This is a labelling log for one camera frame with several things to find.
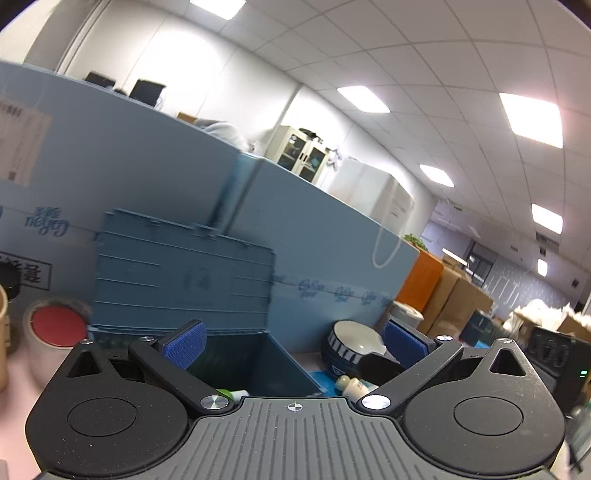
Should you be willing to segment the grey white cup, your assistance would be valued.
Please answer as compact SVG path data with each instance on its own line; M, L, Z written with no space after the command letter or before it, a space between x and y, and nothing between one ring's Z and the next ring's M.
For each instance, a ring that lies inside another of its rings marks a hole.
M410 305L394 301L390 308L390 316L413 328L417 328L424 320L423 314Z

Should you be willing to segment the dark blue thermos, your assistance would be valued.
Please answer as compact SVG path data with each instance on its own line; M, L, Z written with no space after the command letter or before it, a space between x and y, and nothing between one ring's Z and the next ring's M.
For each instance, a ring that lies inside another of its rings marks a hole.
M493 333L494 324L492 319L482 311L475 310L463 328L459 339L473 347L479 342L485 345L491 345Z

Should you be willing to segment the brown cardboard box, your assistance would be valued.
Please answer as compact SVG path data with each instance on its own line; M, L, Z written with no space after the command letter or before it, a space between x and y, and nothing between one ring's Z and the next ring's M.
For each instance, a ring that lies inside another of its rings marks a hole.
M458 337L475 311L488 313L494 300L459 272L444 268L422 311L418 330L430 338Z

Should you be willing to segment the striped ceramic bowl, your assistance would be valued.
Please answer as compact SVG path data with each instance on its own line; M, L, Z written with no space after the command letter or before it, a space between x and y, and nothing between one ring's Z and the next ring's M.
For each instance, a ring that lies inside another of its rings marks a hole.
M338 379L346 375L375 385L383 385L391 378L386 353L380 334L353 320L335 322L321 349L329 376Z

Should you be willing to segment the cream plastic bottle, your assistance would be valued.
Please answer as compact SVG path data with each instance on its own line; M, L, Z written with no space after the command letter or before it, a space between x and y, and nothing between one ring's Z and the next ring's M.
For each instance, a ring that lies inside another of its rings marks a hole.
M370 393L370 389L362 381L358 378L349 378L348 375L339 376L335 381L335 390L353 403Z

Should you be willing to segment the white green marker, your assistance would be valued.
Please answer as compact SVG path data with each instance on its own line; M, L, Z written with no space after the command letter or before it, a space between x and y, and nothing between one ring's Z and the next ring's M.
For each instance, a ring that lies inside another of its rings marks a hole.
M249 392L246 390L230 391L226 389L218 389L217 392L224 395L224 397L231 399L235 403L238 403L242 398L249 397Z

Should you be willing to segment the dark blue storage box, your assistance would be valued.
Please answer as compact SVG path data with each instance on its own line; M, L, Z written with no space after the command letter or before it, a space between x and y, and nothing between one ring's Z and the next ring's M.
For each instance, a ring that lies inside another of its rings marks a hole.
M256 396L321 396L267 327L274 260L270 248L205 226L114 209L99 234L89 335L105 349L124 349L200 320L206 346L192 375Z

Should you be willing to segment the orange board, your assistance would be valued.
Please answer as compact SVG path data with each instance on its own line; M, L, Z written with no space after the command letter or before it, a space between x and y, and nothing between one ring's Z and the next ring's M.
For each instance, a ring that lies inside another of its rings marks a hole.
M422 312L444 271L443 262L423 250L415 262L396 301Z

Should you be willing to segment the tape roll red core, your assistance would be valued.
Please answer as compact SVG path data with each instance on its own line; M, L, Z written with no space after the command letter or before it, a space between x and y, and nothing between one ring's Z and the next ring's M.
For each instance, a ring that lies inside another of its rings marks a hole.
M45 297L32 302L23 320L27 362L32 378L44 388L73 347L87 337L91 309L78 300Z

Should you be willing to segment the open cardboard box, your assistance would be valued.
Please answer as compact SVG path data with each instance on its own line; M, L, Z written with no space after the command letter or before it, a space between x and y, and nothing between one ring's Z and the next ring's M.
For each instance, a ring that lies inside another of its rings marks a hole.
M504 327L513 329L522 325L536 325L590 342L590 316L575 312L569 304L554 308L541 299L531 300L525 307L514 309Z

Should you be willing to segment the black speaker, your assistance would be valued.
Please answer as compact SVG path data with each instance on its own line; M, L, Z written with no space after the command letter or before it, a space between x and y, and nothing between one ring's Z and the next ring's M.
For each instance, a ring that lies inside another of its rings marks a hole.
M525 354L564 414L583 402L590 379L589 343L536 326Z

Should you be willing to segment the white paper bag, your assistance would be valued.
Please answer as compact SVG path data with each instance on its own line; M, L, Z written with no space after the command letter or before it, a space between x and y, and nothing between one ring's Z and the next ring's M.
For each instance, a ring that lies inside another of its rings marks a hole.
M358 210L379 224L372 252L372 263L377 269L386 268L397 254L401 237L415 206L415 200L390 173L346 159L329 184L328 193ZM393 251L380 261L378 253L386 231L399 237Z

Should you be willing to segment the light blue foam board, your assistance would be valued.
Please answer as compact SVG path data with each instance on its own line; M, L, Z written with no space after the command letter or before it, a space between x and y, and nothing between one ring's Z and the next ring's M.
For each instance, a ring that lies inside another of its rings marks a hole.
M315 349L332 323L379 320L412 270L402 241L372 263L379 224L273 162L85 82L1 67L1 257L17 315L62 297L92 307L99 234L123 209L273 250L270 333Z

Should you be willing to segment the white glass door cabinet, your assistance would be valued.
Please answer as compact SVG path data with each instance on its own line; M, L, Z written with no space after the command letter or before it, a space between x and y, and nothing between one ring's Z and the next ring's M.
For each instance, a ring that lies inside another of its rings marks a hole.
M308 183L328 185L335 178L342 157L324 139L304 128L280 126L267 155L276 164Z

